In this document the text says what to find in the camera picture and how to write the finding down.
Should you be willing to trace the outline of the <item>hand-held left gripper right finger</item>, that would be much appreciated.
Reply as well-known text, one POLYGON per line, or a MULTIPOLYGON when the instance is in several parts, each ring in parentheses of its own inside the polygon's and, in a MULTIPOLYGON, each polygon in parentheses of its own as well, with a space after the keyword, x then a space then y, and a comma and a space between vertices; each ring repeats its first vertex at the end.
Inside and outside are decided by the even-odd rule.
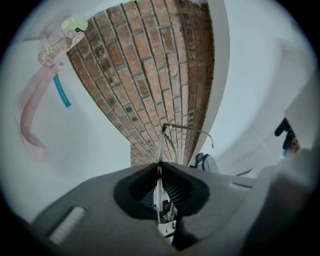
POLYGON ((240 210, 257 178, 161 165, 162 185, 177 209, 172 245, 161 256, 240 256, 251 222, 240 210))

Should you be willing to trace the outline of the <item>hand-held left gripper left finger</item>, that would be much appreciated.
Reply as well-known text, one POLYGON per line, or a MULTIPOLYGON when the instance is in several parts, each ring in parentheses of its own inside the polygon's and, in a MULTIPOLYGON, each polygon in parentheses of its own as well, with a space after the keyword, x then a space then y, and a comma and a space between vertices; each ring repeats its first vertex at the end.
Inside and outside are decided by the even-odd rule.
POLYGON ((142 202, 156 184, 155 163, 90 178, 47 206, 32 230, 59 256, 173 255, 157 211, 142 202))

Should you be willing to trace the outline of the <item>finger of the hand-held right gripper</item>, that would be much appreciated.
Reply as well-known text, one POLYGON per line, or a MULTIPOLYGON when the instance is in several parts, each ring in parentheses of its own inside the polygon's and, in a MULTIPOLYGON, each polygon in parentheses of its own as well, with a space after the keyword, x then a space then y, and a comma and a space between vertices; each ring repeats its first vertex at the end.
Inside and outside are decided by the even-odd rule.
POLYGON ((209 154, 198 153, 189 167, 209 173, 219 172, 215 159, 209 154))

